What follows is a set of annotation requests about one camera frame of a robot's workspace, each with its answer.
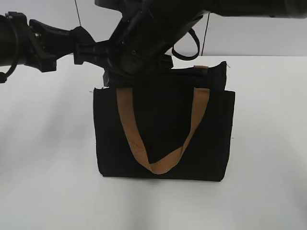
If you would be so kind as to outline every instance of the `gray wall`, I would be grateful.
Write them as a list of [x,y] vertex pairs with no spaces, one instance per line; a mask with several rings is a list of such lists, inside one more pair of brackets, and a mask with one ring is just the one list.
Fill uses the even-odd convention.
[[[94,5],[94,0],[77,0],[82,26],[96,41],[110,37],[121,14]],[[28,18],[71,29],[78,26],[74,0],[1,0],[1,12],[24,12]],[[203,40],[206,16],[195,26]],[[205,55],[219,56],[306,56],[307,20],[269,18],[224,18],[211,15]],[[176,45],[186,55],[196,47],[187,35]]]

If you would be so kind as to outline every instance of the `brown strap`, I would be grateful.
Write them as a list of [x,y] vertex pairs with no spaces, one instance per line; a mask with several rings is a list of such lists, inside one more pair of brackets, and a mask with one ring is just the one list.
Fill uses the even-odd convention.
[[132,89],[117,89],[117,103],[120,120],[135,160],[154,174],[164,174],[175,167],[179,163],[184,151],[189,145],[195,130],[202,121],[202,118],[206,112],[209,97],[209,89],[194,89],[191,129],[186,141],[179,149],[169,153],[158,162],[150,164],[148,161],[146,148],[135,120]]

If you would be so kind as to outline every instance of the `screw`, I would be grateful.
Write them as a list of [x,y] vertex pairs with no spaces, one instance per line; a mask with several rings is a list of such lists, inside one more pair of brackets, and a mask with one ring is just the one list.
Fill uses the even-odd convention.
[[40,34],[39,33],[35,33],[35,38],[36,39],[40,39]]

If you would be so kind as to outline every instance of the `black cable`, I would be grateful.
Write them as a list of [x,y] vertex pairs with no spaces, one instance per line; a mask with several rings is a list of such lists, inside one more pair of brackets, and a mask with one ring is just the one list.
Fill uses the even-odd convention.
[[81,20],[80,20],[80,14],[79,14],[79,9],[78,9],[78,5],[77,5],[77,0],[75,0],[75,4],[76,4],[77,14],[78,14],[78,18],[79,18],[79,24],[81,26]]
[[4,17],[4,16],[0,15],[0,19],[6,21],[8,23],[8,25],[13,30],[14,35],[15,35],[15,54],[14,54],[14,57],[13,57],[12,65],[6,73],[0,72],[0,83],[5,83],[7,78],[9,76],[11,76],[11,74],[15,71],[15,69],[18,65],[19,52],[20,52],[20,39],[19,39],[18,31],[17,31],[15,25],[13,24],[13,22],[11,21],[11,19],[9,18],[9,16]]
[[206,25],[205,37],[204,37],[204,39],[203,39],[203,44],[202,44],[201,55],[203,55],[203,49],[204,49],[204,47],[205,47],[205,42],[206,42],[206,37],[207,37],[207,31],[208,31],[208,25],[209,25],[209,19],[210,19],[210,12],[208,13],[207,25]]

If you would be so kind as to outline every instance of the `white wall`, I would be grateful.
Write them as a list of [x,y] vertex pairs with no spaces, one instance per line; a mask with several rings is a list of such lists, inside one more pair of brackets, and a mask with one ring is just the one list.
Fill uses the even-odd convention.
[[[108,39],[120,13],[77,0],[83,26],[97,41]],[[207,16],[194,27],[201,43]],[[204,55],[306,56],[307,19],[226,18],[211,14]],[[196,52],[194,41],[184,37],[176,49],[185,55]]]
[[[94,5],[94,0],[77,0],[82,26],[96,41],[107,40],[121,19],[117,11]],[[79,25],[74,0],[2,0],[1,14],[24,12],[28,19],[64,29]],[[195,27],[203,41],[206,16]],[[205,55],[306,56],[307,19],[225,18],[211,15]],[[191,55],[196,46],[189,35],[176,45],[178,52]]]
[[103,70],[72,56],[55,73],[19,67],[0,85],[0,229],[306,230],[307,58],[175,66],[223,60],[236,107],[221,183],[103,178],[91,93]]

